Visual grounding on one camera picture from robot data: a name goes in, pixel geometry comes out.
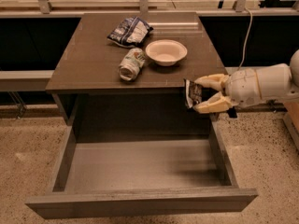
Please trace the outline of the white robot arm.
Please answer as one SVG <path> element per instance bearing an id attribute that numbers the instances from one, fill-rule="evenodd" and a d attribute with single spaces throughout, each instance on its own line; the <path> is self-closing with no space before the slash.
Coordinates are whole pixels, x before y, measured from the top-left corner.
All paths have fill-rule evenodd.
<path id="1" fill-rule="evenodd" d="M 231 75 L 215 74 L 199 77 L 195 82 L 217 91 L 207 101 L 193 108 L 201 113 L 224 112 L 238 106 L 258 105 L 269 100 L 297 102 L 299 99 L 299 50 L 290 63 L 259 69 L 241 69 Z"/>

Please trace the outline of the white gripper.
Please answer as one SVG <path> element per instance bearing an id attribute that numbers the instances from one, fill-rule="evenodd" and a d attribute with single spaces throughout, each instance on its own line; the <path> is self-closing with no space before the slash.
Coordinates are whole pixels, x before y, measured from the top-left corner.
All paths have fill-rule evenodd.
<path id="1" fill-rule="evenodd" d="M 234 106 L 245 108 L 262 101 L 257 73 L 253 69 L 236 71 L 230 76 L 214 74 L 199 77 L 195 83 L 218 91 L 207 101 L 193 107 L 200 114 L 224 112 Z M 224 88 L 227 96 L 221 93 Z"/>

